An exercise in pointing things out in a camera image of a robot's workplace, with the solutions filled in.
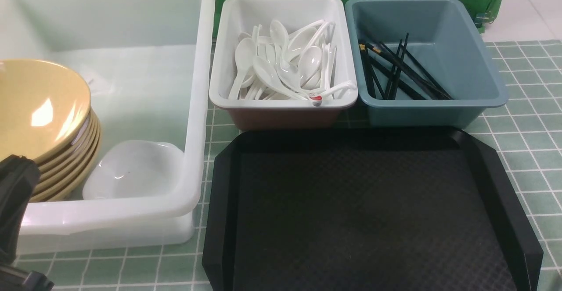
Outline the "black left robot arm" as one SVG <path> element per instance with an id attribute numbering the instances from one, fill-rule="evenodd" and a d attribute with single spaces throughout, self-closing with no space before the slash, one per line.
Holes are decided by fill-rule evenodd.
<path id="1" fill-rule="evenodd" d="M 54 283 L 37 271 L 18 269 L 18 236 L 26 207 L 40 180 L 40 169 L 26 157 L 9 155 L 0 164 L 0 289 L 50 291 Z"/>

